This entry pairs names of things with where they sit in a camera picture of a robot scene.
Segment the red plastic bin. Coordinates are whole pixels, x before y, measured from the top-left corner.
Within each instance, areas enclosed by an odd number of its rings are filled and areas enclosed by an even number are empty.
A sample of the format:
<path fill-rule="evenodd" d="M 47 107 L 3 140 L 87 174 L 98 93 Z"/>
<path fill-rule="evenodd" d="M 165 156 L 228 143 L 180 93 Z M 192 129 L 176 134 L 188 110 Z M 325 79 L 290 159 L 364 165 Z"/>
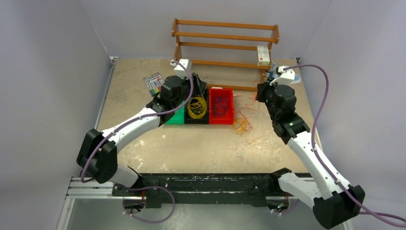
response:
<path fill-rule="evenodd" d="M 209 89 L 209 124 L 232 125 L 235 117 L 232 89 Z"/>

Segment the black plastic bin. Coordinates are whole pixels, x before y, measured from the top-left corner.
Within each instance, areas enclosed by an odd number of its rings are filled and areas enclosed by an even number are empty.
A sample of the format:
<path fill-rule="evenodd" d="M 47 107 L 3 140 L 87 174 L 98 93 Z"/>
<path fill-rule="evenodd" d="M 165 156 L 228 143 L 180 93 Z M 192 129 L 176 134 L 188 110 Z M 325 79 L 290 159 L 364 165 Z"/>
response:
<path fill-rule="evenodd" d="M 185 105 L 184 123 L 187 125 L 209 124 L 209 90 L 205 89 L 204 96 L 192 97 Z"/>

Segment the green plastic bin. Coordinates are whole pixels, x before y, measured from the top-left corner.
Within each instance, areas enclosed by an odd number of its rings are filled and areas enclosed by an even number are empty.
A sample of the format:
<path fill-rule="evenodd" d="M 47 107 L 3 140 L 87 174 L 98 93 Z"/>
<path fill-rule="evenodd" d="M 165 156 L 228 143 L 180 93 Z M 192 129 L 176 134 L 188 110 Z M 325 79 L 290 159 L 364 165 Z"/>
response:
<path fill-rule="evenodd" d="M 185 106 L 175 111 L 173 117 L 171 117 L 165 124 L 166 125 L 183 125 L 184 124 L 184 110 Z"/>

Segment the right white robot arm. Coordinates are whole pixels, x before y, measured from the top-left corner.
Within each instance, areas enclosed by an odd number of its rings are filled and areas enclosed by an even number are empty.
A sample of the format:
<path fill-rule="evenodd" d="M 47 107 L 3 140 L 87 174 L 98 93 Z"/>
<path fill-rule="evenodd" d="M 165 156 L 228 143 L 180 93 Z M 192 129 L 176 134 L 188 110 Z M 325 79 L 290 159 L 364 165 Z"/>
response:
<path fill-rule="evenodd" d="M 360 214 L 365 191 L 352 186 L 312 140 L 309 126 L 295 112 L 295 91 L 288 85 L 257 85 L 256 100 L 265 103 L 274 132 L 302 161 L 313 182 L 300 179 L 292 172 L 278 172 L 269 181 L 275 195 L 283 192 L 295 196 L 313 211 L 318 223 L 331 229 Z"/>

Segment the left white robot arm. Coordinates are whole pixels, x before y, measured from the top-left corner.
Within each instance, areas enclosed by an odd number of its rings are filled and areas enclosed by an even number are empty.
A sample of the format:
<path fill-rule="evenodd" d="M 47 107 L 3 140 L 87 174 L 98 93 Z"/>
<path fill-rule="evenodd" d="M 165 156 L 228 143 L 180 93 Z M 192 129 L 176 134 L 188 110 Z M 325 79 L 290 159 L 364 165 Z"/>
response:
<path fill-rule="evenodd" d="M 143 189 L 140 176 L 129 166 L 119 166 L 118 153 L 144 133 L 168 122 L 192 97 L 202 95 L 206 86 L 196 73 L 191 78 L 169 76 L 139 113 L 109 129 L 89 130 L 77 157 L 81 182 L 112 182 L 123 185 L 131 196 L 139 195 Z"/>

